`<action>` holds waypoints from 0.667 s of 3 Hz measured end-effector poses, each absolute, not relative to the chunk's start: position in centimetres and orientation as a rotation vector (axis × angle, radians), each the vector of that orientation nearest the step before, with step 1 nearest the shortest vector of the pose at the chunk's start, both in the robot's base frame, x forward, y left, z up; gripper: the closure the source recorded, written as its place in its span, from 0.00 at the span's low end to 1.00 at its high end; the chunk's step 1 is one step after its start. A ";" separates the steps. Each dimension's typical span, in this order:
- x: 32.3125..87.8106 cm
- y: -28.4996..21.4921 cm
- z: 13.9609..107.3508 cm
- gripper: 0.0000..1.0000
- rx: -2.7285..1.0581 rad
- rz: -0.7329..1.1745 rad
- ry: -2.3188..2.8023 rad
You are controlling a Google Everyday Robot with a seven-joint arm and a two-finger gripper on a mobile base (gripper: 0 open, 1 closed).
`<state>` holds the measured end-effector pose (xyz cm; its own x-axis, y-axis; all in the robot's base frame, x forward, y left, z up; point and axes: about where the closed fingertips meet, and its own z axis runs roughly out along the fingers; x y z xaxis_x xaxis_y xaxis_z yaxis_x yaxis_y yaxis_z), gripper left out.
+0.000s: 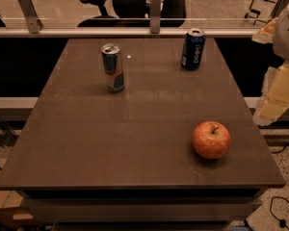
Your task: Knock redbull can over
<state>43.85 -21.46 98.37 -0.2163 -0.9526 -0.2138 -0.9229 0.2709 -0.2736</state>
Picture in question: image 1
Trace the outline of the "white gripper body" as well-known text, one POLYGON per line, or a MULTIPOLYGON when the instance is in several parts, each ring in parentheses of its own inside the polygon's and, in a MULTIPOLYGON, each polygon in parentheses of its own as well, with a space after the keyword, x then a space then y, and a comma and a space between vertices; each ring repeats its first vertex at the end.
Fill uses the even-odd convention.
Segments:
POLYGON ((278 16, 273 36, 273 48, 276 55, 289 60, 289 4, 278 16))

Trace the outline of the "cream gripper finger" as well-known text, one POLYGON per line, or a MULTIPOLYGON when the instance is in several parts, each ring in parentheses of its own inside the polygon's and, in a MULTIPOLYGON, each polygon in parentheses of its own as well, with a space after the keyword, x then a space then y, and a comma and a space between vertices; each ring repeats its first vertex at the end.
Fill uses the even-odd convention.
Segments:
POLYGON ((268 126, 289 108, 289 61, 279 68, 269 67, 265 73, 262 95, 256 103, 253 121, 268 126))
POLYGON ((270 20, 263 28, 252 36, 252 40, 258 43, 272 43, 276 28, 277 17, 270 20))

